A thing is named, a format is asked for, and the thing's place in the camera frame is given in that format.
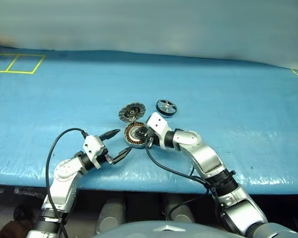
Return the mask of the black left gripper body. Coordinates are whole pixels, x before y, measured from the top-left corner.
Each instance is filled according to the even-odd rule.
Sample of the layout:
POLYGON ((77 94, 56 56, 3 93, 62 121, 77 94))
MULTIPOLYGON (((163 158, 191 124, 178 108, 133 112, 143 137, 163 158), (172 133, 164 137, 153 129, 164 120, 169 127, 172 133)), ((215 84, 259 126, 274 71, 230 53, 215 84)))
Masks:
MULTIPOLYGON (((99 136, 100 140, 103 142, 104 140, 108 140, 110 139, 112 136, 111 135, 101 135, 99 136)), ((97 162, 101 165, 104 163, 109 163, 112 164, 113 163, 113 159, 112 157, 108 154, 108 149, 106 148, 106 146, 104 145, 104 148, 102 150, 102 153, 100 155, 97 156, 97 162)))

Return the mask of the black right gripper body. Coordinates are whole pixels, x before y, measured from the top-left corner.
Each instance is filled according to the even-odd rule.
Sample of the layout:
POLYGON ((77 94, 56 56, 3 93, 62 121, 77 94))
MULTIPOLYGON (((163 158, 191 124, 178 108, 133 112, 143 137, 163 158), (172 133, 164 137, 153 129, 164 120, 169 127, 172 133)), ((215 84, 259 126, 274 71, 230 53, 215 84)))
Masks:
POLYGON ((148 148, 150 149, 152 146, 157 145, 157 135, 155 131, 151 127, 145 127, 144 132, 148 148))

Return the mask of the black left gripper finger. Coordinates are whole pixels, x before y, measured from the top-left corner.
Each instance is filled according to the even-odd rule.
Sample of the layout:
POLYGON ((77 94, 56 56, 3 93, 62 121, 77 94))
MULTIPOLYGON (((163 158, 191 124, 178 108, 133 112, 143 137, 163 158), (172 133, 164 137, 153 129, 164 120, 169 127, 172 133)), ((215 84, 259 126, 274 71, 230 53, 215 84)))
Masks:
POLYGON ((105 132, 104 134, 100 135, 98 138, 100 141, 109 140, 110 138, 114 137, 116 134, 118 134, 121 130, 120 129, 114 129, 105 132))
POLYGON ((120 162, 121 160, 123 160, 129 153, 130 151, 133 149, 133 147, 127 147, 125 149, 123 149, 121 152, 119 152, 119 154, 113 159, 113 164, 117 164, 118 162, 120 162))

